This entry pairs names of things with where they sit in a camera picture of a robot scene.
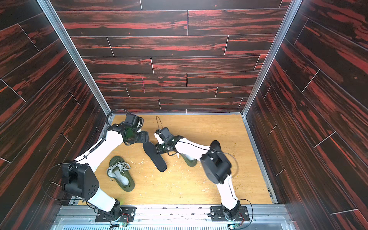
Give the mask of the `left aluminium corner post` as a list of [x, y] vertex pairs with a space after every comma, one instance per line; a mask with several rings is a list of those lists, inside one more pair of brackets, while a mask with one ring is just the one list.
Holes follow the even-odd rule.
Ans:
[[86, 64], [84, 63], [81, 55], [77, 51], [71, 37], [69, 36], [66, 28], [64, 27], [62, 21], [60, 20], [57, 12], [55, 11], [54, 7], [52, 6], [51, 1], [49, 0], [37, 0], [38, 5], [40, 6], [41, 10], [45, 14], [46, 18], [49, 20], [50, 24], [52, 25], [53, 29], [55, 30], [57, 36], [59, 37], [60, 41], [62, 42], [63, 46], [69, 53], [71, 59], [73, 60], [74, 64], [78, 68], [80, 74], [86, 81], [87, 85], [89, 86], [90, 90], [92, 91], [93, 95], [95, 96], [97, 102], [99, 103], [100, 107], [102, 108], [105, 115], [108, 115], [111, 112], [111, 109], [106, 102], [105, 98], [103, 97], [100, 89], [98, 88], [96, 82], [94, 81], [90, 71], [88, 70]]

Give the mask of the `black insole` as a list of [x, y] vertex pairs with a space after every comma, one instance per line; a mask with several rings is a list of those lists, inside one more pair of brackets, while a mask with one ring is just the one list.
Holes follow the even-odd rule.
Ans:
[[222, 152], [221, 145], [217, 140], [212, 141], [210, 149], [216, 152]]
[[160, 172], [164, 172], [167, 169], [166, 162], [162, 158], [163, 152], [159, 148], [159, 144], [154, 144], [152, 142], [146, 142], [143, 144], [143, 148], [145, 153], [149, 156], [149, 158], [152, 160], [156, 168]]

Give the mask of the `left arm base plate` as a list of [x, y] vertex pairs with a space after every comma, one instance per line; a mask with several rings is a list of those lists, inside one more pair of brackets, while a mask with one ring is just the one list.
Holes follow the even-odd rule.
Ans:
[[134, 221], [136, 207], [134, 206], [120, 206], [114, 207], [110, 212], [98, 210], [95, 222], [97, 223], [130, 223]]

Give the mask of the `green shoe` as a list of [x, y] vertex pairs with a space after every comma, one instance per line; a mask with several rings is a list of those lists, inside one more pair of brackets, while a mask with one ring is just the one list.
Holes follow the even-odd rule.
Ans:
[[106, 173], [110, 180], [115, 181], [122, 190], [131, 192], [135, 188], [135, 183], [129, 173], [130, 169], [130, 165], [122, 157], [114, 156], [109, 162]]
[[189, 167], [194, 167], [196, 166], [197, 164], [197, 159], [193, 158], [193, 157], [190, 157], [186, 154], [181, 154], [181, 156], [183, 157], [183, 159], [185, 160], [186, 164], [189, 166]]

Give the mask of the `aluminium corner post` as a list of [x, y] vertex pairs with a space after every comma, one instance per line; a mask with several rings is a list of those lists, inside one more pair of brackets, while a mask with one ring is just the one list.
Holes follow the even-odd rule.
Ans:
[[59, 37], [60, 41], [62, 42], [63, 46], [69, 53], [71, 59], [73, 60], [74, 64], [78, 68], [80, 74], [86, 81], [87, 85], [89, 86], [90, 90], [92, 91], [93, 95], [95, 96], [97, 102], [99, 103], [100, 107], [102, 108], [105, 115], [108, 115], [111, 112], [111, 109], [106, 102], [105, 98], [103, 97], [100, 89], [98, 88], [96, 82], [94, 81], [90, 71], [88, 70], [86, 64], [84, 63], [81, 55], [77, 51], [71, 37], [69, 36], [66, 28], [64, 27], [62, 21], [60, 20], [57, 12], [55, 11], [54, 7], [52, 6], [51, 1], [49, 0], [37, 0], [38, 5], [40, 6], [41, 10], [45, 14], [46, 18], [49, 20], [50, 24], [52, 25], [53, 29], [55, 30], [57, 36]]
[[264, 63], [261, 67], [261, 70], [259, 72], [259, 75], [257, 77], [257, 80], [255, 82], [255, 85], [250, 93], [250, 96], [248, 98], [248, 101], [245, 105], [245, 108], [242, 111], [242, 118], [243, 121], [246, 121], [246, 115], [248, 114], [248, 111], [251, 108], [251, 105], [256, 98], [257, 93], [259, 92], [261, 85], [269, 71], [269, 68], [271, 67], [271, 64], [276, 57], [276, 54], [292, 24], [292, 21], [294, 20], [298, 9], [302, 3], [302, 0], [293, 0], [291, 1], [291, 4], [289, 5], [289, 8], [286, 11], [285, 17], [280, 25], [280, 28], [275, 36], [274, 42], [271, 45], [271, 48], [264, 60]]

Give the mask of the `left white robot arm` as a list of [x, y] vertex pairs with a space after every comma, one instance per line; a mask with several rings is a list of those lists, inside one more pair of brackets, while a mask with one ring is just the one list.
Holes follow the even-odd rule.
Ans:
[[149, 135], [142, 131], [143, 121], [121, 122], [108, 126], [102, 138], [74, 161], [62, 166], [62, 190], [81, 198], [103, 211], [110, 219], [121, 217], [120, 203], [99, 186], [95, 172], [102, 161], [122, 143], [146, 143]]

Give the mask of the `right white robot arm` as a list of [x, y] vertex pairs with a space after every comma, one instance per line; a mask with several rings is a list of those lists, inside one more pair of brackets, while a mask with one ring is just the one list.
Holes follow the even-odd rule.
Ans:
[[235, 220], [241, 204], [235, 195], [232, 183], [232, 165], [222, 152], [219, 142], [215, 140], [211, 145], [204, 146], [181, 136], [164, 138], [163, 135], [156, 134], [155, 138], [160, 145], [165, 146], [166, 150], [173, 149], [183, 156], [201, 162], [206, 176], [218, 188], [223, 215], [229, 220]]

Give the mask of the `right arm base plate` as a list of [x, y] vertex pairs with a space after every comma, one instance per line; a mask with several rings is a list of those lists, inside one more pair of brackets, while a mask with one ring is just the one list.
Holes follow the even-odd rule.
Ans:
[[227, 209], [223, 205], [211, 206], [208, 217], [210, 217], [212, 221], [250, 221], [249, 212], [246, 206], [239, 206], [234, 209]]

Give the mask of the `right aluminium corner post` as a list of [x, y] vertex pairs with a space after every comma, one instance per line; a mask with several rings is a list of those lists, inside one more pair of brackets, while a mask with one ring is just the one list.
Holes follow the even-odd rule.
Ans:
[[257, 77], [257, 80], [255, 82], [255, 85], [250, 93], [250, 96], [248, 98], [248, 101], [245, 105], [245, 108], [242, 111], [242, 118], [243, 121], [246, 121], [246, 115], [248, 114], [248, 111], [251, 108], [251, 105], [256, 98], [257, 93], [259, 92], [261, 85], [269, 71], [269, 68], [271, 67], [271, 64], [276, 57], [276, 54], [292, 24], [292, 21], [294, 20], [298, 9], [302, 3], [302, 0], [293, 0], [291, 1], [291, 4], [289, 5], [289, 8], [286, 11], [285, 17], [280, 25], [280, 28], [275, 36], [274, 42], [271, 45], [271, 48], [264, 60], [264, 63], [261, 67], [261, 70], [259, 72], [259, 75]]

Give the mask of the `front aluminium frame rail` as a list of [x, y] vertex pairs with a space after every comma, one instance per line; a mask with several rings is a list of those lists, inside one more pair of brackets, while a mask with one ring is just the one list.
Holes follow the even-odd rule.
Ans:
[[243, 205], [250, 221], [212, 221], [214, 205], [134, 205], [130, 223], [97, 223], [97, 211], [88, 206], [63, 206], [53, 230], [297, 230], [284, 205]]

